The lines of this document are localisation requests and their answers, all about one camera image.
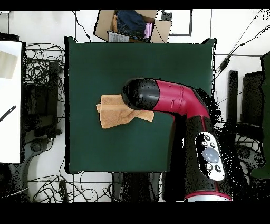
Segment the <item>gray circular button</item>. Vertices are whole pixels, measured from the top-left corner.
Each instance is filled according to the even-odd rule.
[[[218,166],[218,165],[215,165],[215,170],[217,171],[217,172],[221,172],[221,169],[220,169],[220,167]]]
[[[206,148],[202,152],[202,156],[207,162],[210,162],[210,163],[217,163],[219,161],[219,154],[213,148]]]
[[[209,141],[210,137],[208,135],[205,135],[205,140]]]
[[[213,167],[210,163],[205,164],[205,168],[209,171],[211,171],[213,169]]]
[[[203,146],[207,146],[207,142],[206,141],[203,141],[202,143],[201,143]]]

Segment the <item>table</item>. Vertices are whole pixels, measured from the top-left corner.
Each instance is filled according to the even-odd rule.
[[[20,163],[22,43],[0,41],[0,51],[17,56],[12,79],[0,78],[0,117],[12,106],[16,106],[15,110],[0,122],[0,162]]]
[[[187,43],[76,43],[65,37],[66,171],[168,170],[171,116],[102,129],[95,105],[130,78],[159,78],[211,94],[215,39]]]

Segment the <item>black cable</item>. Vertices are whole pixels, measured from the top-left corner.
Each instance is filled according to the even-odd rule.
[[[92,42],[91,41],[91,39],[90,39],[90,37],[89,37],[89,35],[87,34],[87,32],[85,31],[85,28],[80,24],[80,23],[78,23],[78,18],[77,18],[77,16],[76,16],[76,13],[73,11],[73,10],[71,10],[71,12],[73,12],[73,14],[74,14],[74,16],[75,16],[75,19],[76,19],[76,22],[77,22],[77,24],[81,27],[81,28],[83,28],[83,30],[84,30],[84,32],[85,32],[85,34],[86,34],[86,36],[88,37],[88,39],[90,40],[90,42]]]
[[[73,199],[72,202],[74,203],[74,188],[75,188],[75,176],[73,175]]]
[[[237,95],[242,94],[242,93],[243,93],[243,92],[239,92]],[[226,99],[224,99],[224,100],[218,102],[218,104],[220,104],[221,102],[223,102],[223,101],[225,101],[225,100],[227,100],[227,99],[228,99],[228,98],[226,98]]]
[[[267,31],[270,28],[270,25],[266,26],[265,28],[263,28],[262,30],[260,30],[257,35],[255,37],[253,37],[252,39],[250,39],[249,41],[246,41],[242,44],[240,44],[236,49],[234,49],[225,59],[224,61],[220,64],[219,68],[220,68],[220,73],[215,77],[215,80],[220,76],[220,74],[223,72],[223,70],[227,67],[227,65],[230,62],[230,57],[232,56],[232,54],[241,46],[244,46],[245,44],[247,44],[248,42],[254,40],[257,36],[261,35],[263,32]]]
[[[261,10],[259,10],[259,12],[256,14],[256,16],[253,18],[253,20],[250,22],[250,24],[248,25],[247,29],[244,31],[244,33],[241,35],[241,37],[239,38],[239,40],[237,41],[237,43],[235,44],[235,46],[233,47],[233,49],[230,51],[229,55],[225,58],[224,61],[227,61],[229,59],[229,57],[232,55],[232,53],[235,51],[234,48],[236,47],[236,45],[240,42],[240,40],[242,39],[242,37],[244,36],[244,34],[246,33],[246,31],[248,30],[248,28],[250,27],[250,25],[253,23],[253,21],[255,20],[255,18],[257,18],[258,14],[261,12]]]
[[[111,188],[112,185],[113,185],[113,183],[111,183],[111,184],[108,186],[106,192],[104,192],[104,188],[103,188],[103,189],[102,189],[103,195],[99,196],[94,202],[98,202],[98,200],[99,200],[100,198],[102,198],[103,196],[105,196],[105,195],[106,195],[107,197],[109,197],[109,196],[107,195],[107,192],[110,190],[110,188]]]
[[[215,89],[215,92],[216,92],[216,96],[217,96],[217,90]],[[218,102],[218,97],[217,97],[217,102]]]
[[[62,164],[61,164],[61,166],[60,166],[60,168],[59,168],[59,174],[60,174],[60,176],[62,176],[62,175],[61,175],[61,167],[62,167],[64,161],[65,161],[65,156],[64,156],[63,162],[62,162]]]
[[[156,30],[158,31],[158,28],[157,28],[157,25],[155,25],[155,28],[156,28]],[[158,31],[158,35],[160,36],[160,38],[162,39],[162,37],[161,37],[161,35],[160,35],[160,33],[159,33],[159,31]],[[165,41],[162,39],[162,41],[163,41],[163,43],[165,43]]]

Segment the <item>green mat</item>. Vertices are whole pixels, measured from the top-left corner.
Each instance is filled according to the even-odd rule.
[[[120,94],[130,78],[183,83],[201,87],[210,95],[215,44],[215,39],[204,44],[159,44],[75,43],[65,38],[69,76],[66,171],[166,171],[169,115],[155,113],[151,123],[135,118],[103,129],[95,105],[101,95]]]
[[[266,160],[265,166],[260,169],[254,169],[251,176],[255,178],[270,178],[270,52],[261,57],[262,71],[264,72],[264,82],[262,90],[264,94],[263,111],[263,154]]]

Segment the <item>white floor tile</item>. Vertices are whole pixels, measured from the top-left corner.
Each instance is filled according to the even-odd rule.
[[[112,182],[112,174],[107,172],[84,172],[75,176],[75,181],[83,182]]]
[[[211,10],[193,10],[191,36],[170,36],[169,43],[202,43],[210,37],[210,18]]]
[[[76,12],[76,16],[78,23],[84,27],[92,42],[105,42],[105,40],[93,35],[95,23],[98,18],[98,12],[98,10],[79,10]],[[83,28],[79,25],[76,25],[76,39],[80,43],[90,42]]]
[[[257,13],[258,10],[213,10],[212,38],[218,40],[216,53],[228,54]],[[255,37],[267,25],[269,25],[269,20],[263,14],[260,14],[250,25],[237,46]],[[234,54],[263,55],[270,49],[269,38],[270,31],[268,30],[250,43],[241,46]]]
[[[75,18],[71,11],[12,11],[9,32],[26,43],[54,43],[64,47],[64,36],[75,34]]]
[[[6,13],[0,13],[0,33],[8,33]]]

